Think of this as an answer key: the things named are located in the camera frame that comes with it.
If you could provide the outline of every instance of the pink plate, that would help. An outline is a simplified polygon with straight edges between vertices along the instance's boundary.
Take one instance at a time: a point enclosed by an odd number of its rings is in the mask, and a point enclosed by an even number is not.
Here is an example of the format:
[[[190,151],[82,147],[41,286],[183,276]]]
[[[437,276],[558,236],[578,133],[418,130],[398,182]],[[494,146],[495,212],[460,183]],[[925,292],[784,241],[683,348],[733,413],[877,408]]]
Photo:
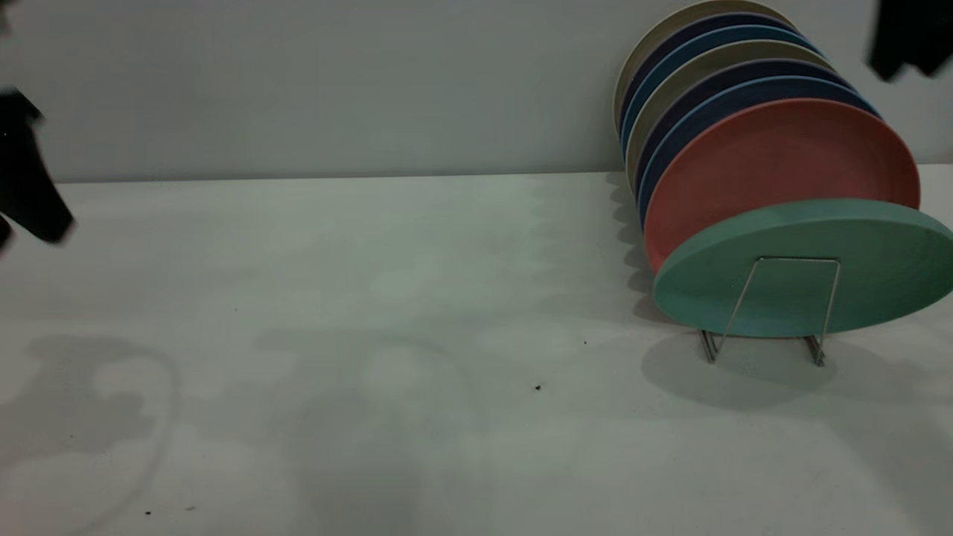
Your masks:
[[[649,263],[657,272],[685,240],[729,217],[824,197],[919,208],[920,177],[897,134],[853,106],[795,98],[735,113],[686,145],[662,175],[645,218]]]

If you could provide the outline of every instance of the white table surface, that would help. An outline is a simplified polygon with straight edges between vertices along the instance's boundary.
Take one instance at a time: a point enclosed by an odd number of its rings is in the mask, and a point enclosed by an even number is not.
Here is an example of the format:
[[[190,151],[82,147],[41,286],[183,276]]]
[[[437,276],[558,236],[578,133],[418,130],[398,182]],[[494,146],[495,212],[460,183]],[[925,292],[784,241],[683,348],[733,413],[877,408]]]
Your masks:
[[[0,534],[950,534],[953,297],[709,365],[619,181],[64,186],[0,261]]]

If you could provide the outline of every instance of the blue plate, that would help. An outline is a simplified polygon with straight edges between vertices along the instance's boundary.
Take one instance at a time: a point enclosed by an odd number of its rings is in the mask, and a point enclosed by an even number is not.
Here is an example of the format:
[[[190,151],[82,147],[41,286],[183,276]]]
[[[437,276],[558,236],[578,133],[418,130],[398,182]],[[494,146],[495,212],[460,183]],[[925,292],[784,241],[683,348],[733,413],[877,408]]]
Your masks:
[[[622,98],[622,107],[620,108],[622,113],[619,114],[619,117],[616,117],[617,126],[621,126],[622,118],[625,116],[624,112],[626,108],[628,108],[629,102],[632,100],[632,95],[636,92],[639,84],[642,83],[645,77],[648,76],[649,72],[655,68],[655,66],[658,65],[665,56],[677,49],[683,43],[687,43],[688,41],[691,41],[699,35],[708,33],[709,31],[715,31],[730,26],[743,25],[770,26],[772,28],[780,28],[782,30],[797,32],[796,29],[774,17],[743,12],[723,13],[720,15],[703,18],[700,21],[689,24],[662,41],[659,47],[653,50],[652,53],[645,58],[645,61],[642,62],[636,73],[632,75],[632,79],[629,80],[629,84],[625,89],[625,96]]]
[[[806,39],[796,33],[780,28],[770,26],[732,26],[720,30],[709,31],[704,35],[691,39],[684,45],[679,46],[662,59],[658,65],[652,69],[645,77],[645,80],[639,84],[632,100],[626,105],[625,118],[622,121],[621,142],[622,150],[629,145],[629,134],[632,132],[632,124],[636,122],[639,116],[639,110],[649,98],[649,95],[665,80],[670,74],[679,67],[690,61],[695,56],[708,52],[716,47],[727,45],[728,43],[737,43],[739,41],[751,41],[756,39],[765,39],[772,41],[784,41],[793,43],[809,49],[817,54],[820,51],[814,48]]]
[[[668,134],[668,132],[672,130],[672,127],[685,117],[686,114],[718,93],[744,82],[771,76],[809,76],[833,82],[856,93],[854,88],[835,72],[819,67],[813,63],[795,59],[755,60],[740,63],[716,72],[701,80],[672,103],[672,106],[661,115],[655,127],[652,128],[652,132],[646,138],[645,144],[641,148],[637,148],[639,149],[639,153],[630,156],[635,158],[639,163],[634,182],[635,191],[637,192],[639,190],[640,180],[642,174],[645,173],[645,168],[648,166],[649,157],[655,152],[655,149],[658,148],[665,135]]]
[[[859,108],[876,115],[873,107],[852,90],[809,76],[772,76],[739,84],[708,98],[687,113],[660,142],[649,158],[639,185],[639,222],[645,228],[652,193],[672,160],[708,127],[734,113],[775,100],[822,98]]]

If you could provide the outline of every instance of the plate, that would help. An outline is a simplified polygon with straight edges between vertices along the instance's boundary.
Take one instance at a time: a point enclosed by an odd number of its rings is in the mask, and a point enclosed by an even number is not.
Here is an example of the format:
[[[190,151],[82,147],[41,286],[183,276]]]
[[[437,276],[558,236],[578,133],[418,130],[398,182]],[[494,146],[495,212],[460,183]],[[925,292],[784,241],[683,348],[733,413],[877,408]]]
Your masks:
[[[622,69],[618,73],[618,79],[616,80],[616,97],[613,101],[614,108],[612,112],[612,122],[616,125],[617,129],[618,117],[621,113],[622,107],[622,97],[625,95],[626,88],[628,88],[628,81],[632,79],[632,75],[639,69],[642,61],[650,53],[652,53],[652,51],[659,44],[661,44],[665,38],[686,24],[691,24],[697,20],[711,15],[730,13],[732,11],[761,13],[763,15],[772,16],[781,22],[787,23],[792,28],[794,27],[791,21],[787,20],[787,18],[777,11],[756,2],[746,2],[743,0],[715,0],[714,2],[701,2],[672,13],[664,20],[656,24],[655,27],[649,30],[645,36],[639,40],[632,51],[629,52],[629,57],[625,60],[625,64],[622,65]]]
[[[778,83],[764,80],[748,87],[758,96],[772,91],[767,84]],[[854,93],[830,82],[810,83],[835,88],[851,104],[790,98],[754,106],[697,136],[685,135],[684,140],[694,139],[667,166],[658,185],[653,184],[657,175],[650,164],[639,202],[648,202],[642,213],[645,251],[653,270],[695,233],[768,205],[857,197],[920,206],[917,166],[900,137],[862,110],[863,102]],[[702,107],[703,115],[724,114],[717,102]],[[690,134],[678,130],[672,134]],[[665,144],[656,156],[676,151]]]
[[[629,145],[624,155],[628,155],[625,157],[625,176],[629,180],[630,189],[645,139],[659,117],[676,99],[705,77],[732,65],[759,59],[781,58],[806,61],[831,71],[834,70],[820,54],[798,45],[782,41],[741,41],[700,54],[665,78],[645,101],[629,134]]]
[[[841,263],[828,333],[909,315],[953,290],[953,233],[920,211],[865,199],[813,199],[746,212],[686,240],[659,270],[666,315],[721,333],[759,257]],[[731,333],[819,335],[836,265],[759,264]]]
[[[788,26],[787,24],[784,24],[778,19],[756,13],[723,13],[701,19],[698,22],[693,22],[692,24],[682,27],[680,30],[669,36],[668,39],[662,41],[661,44],[656,47],[656,49],[653,50],[648,57],[645,58],[645,61],[642,62],[642,64],[636,70],[636,73],[632,75],[632,79],[626,83],[627,87],[622,98],[621,109],[625,110],[628,107],[628,103],[632,100],[632,95],[635,93],[642,81],[645,80],[645,77],[649,74],[649,72],[651,72],[655,66],[665,58],[665,56],[673,52],[681,45],[691,41],[699,35],[704,35],[709,31],[720,30],[722,28],[731,28],[733,26],[752,25],[769,26],[772,28],[779,28],[781,30],[798,33],[797,30],[791,26]],[[621,124],[622,117],[617,117],[616,121],[618,124]]]
[[[796,98],[815,98],[842,102],[876,116],[873,107],[861,96],[854,93],[853,90],[809,76],[772,76],[751,80],[709,97],[683,116],[667,133],[664,133],[661,142],[652,153],[643,151],[648,158],[648,162],[645,165],[645,172],[640,177],[636,195],[642,229],[645,228],[648,208],[662,174],[665,173],[669,164],[682,149],[691,144],[696,136],[719,121],[734,113],[743,112],[747,108],[772,101]],[[840,142],[838,139],[830,139],[829,141],[832,143]],[[775,140],[775,142],[790,143],[788,140]],[[775,151],[776,149],[765,148],[765,150]]]
[[[844,81],[844,79],[838,76],[835,72],[818,67],[812,63],[801,61],[778,59],[754,61],[738,64],[734,67],[729,67],[728,69],[725,69],[721,72],[712,74],[708,78],[705,78],[696,84],[695,87],[685,92],[681,98],[676,100],[675,103],[673,103],[672,106],[670,106],[669,109],[662,114],[661,118],[656,123],[656,126],[652,129],[652,132],[649,133],[644,147],[641,149],[641,153],[639,155],[633,155],[633,158],[635,158],[638,162],[633,181],[633,184],[635,185],[634,191],[639,191],[640,179],[645,173],[645,168],[648,166],[651,155],[655,153],[655,150],[659,147],[659,144],[665,135],[671,132],[672,129],[679,124],[679,121],[681,121],[683,117],[695,110],[696,107],[701,103],[721,92],[731,90],[732,88],[740,86],[745,82],[772,78],[775,76],[800,76],[816,78],[818,80],[826,80],[828,82],[837,84],[838,86],[841,86],[842,88],[845,88],[854,94],[857,93],[857,91],[855,91],[850,84]],[[771,95],[766,93],[764,98],[768,98],[769,96]],[[800,94],[798,96],[823,95]],[[867,106],[868,110],[874,110],[873,106],[870,106],[869,104]],[[641,158],[641,155],[648,155],[648,157]]]
[[[622,119],[620,135],[622,150],[624,150],[629,143],[629,134],[632,132],[632,125],[636,121],[636,116],[639,115],[639,111],[642,109],[645,101],[648,100],[649,95],[655,91],[665,78],[703,52],[710,51],[721,45],[727,45],[728,43],[752,41],[756,39],[794,43],[820,54],[813,45],[808,43],[807,40],[800,35],[792,31],[772,28],[770,26],[732,26],[730,28],[722,28],[720,30],[709,31],[704,35],[699,35],[665,56],[659,64],[649,72],[645,80],[639,84],[639,87],[632,95],[632,100],[626,103],[625,116]]]

